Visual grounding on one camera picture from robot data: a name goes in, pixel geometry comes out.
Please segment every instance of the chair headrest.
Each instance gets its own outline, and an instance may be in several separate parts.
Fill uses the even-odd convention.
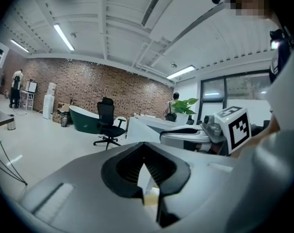
[[[114,101],[110,98],[103,97],[103,101],[101,103],[107,104],[107,105],[113,105]]]

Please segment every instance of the dark green bathtub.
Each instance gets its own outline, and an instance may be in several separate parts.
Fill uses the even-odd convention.
[[[99,133],[97,114],[74,105],[69,107],[69,111],[76,130],[90,134]]]

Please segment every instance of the ceiling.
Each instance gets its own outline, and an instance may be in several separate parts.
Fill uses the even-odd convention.
[[[15,0],[0,23],[0,41],[27,58],[97,62],[174,85],[194,73],[166,76],[189,65],[200,71],[272,56],[269,31],[275,29],[269,20],[236,16],[211,0]]]

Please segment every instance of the black bag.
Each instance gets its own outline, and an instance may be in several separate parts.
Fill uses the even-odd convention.
[[[171,112],[171,102],[168,106],[170,108],[170,113],[168,113],[166,116],[165,116],[165,120],[166,121],[171,121],[171,122],[175,122],[176,121],[176,114],[175,113],[172,113]]]
[[[19,76],[15,76],[14,83],[13,83],[13,89],[15,89],[15,90],[18,90],[19,82],[20,82],[20,75],[21,75],[21,73],[19,74]]]

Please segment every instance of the chair base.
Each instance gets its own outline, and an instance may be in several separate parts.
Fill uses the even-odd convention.
[[[118,139],[116,139],[116,138],[113,138],[113,137],[108,137],[108,138],[107,138],[107,137],[103,136],[102,139],[103,139],[103,140],[100,140],[100,141],[96,141],[96,142],[94,142],[94,143],[93,143],[93,146],[96,146],[97,143],[102,143],[102,142],[107,142],[106,150],[107,150],[108,145],[109,145],[110,143],[115,144],[115,145],[117,145],[117,146],[121,146],[119,143],[116,143],[116,142],[118,141]]]

